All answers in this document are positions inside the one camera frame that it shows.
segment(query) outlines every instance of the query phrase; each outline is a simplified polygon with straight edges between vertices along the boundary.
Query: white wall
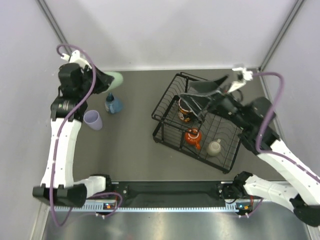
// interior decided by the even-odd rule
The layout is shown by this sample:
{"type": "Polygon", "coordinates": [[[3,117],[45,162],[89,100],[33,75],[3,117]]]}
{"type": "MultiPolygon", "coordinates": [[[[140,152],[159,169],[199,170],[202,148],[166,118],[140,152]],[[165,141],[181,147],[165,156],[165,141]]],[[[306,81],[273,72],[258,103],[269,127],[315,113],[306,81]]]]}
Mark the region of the white wall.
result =
{"type": "Polygon", "coordinates": [[[40,205],[32,190],[48,159],[50,104],[63,61],[36,1],[3,2],[0,22],[0,239],[26,240],[40,205]]]}
{"type": "MultiPolygon", "coordinates": [[[[284,75],[278,119],[291,151],[320,175],[320,1],[307,0],[266,71],[284,75]]],[[[267,78],[271,94],[279,81],[267,78]]]]}
{"type": "Polygon", "coordinates": [[[103,70],[260,66],[296,0],[46,0],[103,70]]]}

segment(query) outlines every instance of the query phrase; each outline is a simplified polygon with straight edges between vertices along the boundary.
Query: orange teapot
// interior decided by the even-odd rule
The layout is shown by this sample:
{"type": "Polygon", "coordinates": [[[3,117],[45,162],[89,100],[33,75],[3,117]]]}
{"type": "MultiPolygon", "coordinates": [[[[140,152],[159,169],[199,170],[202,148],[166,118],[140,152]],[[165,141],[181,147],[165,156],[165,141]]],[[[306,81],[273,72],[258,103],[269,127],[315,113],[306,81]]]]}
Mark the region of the orange teapot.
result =
{"type": "Polygon", "coordinates": [[[202,134],[198,130],[198,128],[190,128],[184,134],[185,141],[190,145],[195,145],[196,149],[198,150],[201,150],[201,145],[200,145],[201,138],[202,138],[202,134]]]}

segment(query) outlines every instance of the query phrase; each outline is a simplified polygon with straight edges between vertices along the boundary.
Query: dish rack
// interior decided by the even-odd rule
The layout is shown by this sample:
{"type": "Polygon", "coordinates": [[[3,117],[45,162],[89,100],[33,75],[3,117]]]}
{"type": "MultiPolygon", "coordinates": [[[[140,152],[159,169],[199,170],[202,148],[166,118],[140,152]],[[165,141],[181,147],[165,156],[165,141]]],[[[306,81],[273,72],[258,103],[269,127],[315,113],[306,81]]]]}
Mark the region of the dish rack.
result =
{"type": "Polygon", "coordinates": [[[202,121],[198,119],[182,121],[178,116],[180,99],[178,94],[196,92],[189,86],[190,81],[207,81],[207,79],[185,72],[174,76],[152,113],[152,118],[159,121],[152,134],[153,139],[156,143],[184,153],[227,174],[233,168],[238,154],[241,143],[237,135],[241,133],[241,129],[231,121],[211,113],[207,113],[202,121]],[[191,128],[198,128],[202,133],[200,149],[185,141],[185,133],[189,133],[188,130],[191,128]],[[208,155],[207,146],[211,141],[218,139],[221,152],[217,156],[208,155]]]}

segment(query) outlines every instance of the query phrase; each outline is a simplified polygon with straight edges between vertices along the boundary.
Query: robotic arm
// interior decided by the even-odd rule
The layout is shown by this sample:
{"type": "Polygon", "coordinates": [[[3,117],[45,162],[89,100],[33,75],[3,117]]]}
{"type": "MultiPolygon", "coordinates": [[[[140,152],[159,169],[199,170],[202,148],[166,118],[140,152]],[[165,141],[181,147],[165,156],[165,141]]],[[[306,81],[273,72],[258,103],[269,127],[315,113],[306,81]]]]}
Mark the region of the robotic arm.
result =
{"type": "MultiPolygon", "coordinates": [[[[205,114],[212,113],[230,120],[242,129],[242,133],[238,136],[244,147],[271,165],[287,180],[287,183],[273,183],[252,173],[242,172],[234,178],[232,184],[225,183],[225,187],[222,186],[222,197],[233,196],[241,199],[257,196],[284,206],[310,226],[319,226],[319,177],[303,164],[288,149],[279,135],[268,126],[263,136],[260,135],[261,151],[257,150],[256,139],[271,103],[265,97],[256,98],[248,105],[238,102],[232,92],[239,90],[247,81],[251,81],[253,73],[242,67],[233,70],[236,72],[237,80],[229,86],[228,90],[219,87],[221,82],[192,82],[190,85],[197,93],[182,93],[179,96],[200,121],[205,114]]],[[[276,114],[272,112],[271,120],[275,116],[276,114]]]]}
{"type": "Polygon", "coordinates": [[[58,77],[61,85],[58,96],[51,105],[51,144],[44,176],[40,186],[35,186],[32,195],[49,205],[49,187],[52,178],[53,155],[56,151],[55,177],[53,181],[53,202],[55,206],[82,207],[92,195],[108,190],[111,180],[107,175],[93,175],[87,179],[74,182],[73,161],[78,132],[88,104],[84,102],[68,119],[62,128],[59,144],[55,149],[58,130],[67,114],[84,98],[92,85],[92,67],[96,71],[93,94],[110,91],[123,82],[117,72],[103,73],[81,57],[78,50],[71,56],[63,54],[62,59],[68,63],[59,68],[58,77]]]}

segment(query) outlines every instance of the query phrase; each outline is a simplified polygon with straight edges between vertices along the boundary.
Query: white mug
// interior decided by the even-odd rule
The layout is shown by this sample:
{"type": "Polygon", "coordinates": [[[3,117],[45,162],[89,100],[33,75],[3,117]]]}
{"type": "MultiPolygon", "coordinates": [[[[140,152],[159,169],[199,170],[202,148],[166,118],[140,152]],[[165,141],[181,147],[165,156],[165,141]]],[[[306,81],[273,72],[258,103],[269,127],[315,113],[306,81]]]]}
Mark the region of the white mug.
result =
{"type": "Polygon", "coordinates": [[[208,147],[206,148],[206,152],[212,157],[217,156],[221,151],[220,142],[220,139],[218,139],[217,141],[210,142],[208,147]]]}

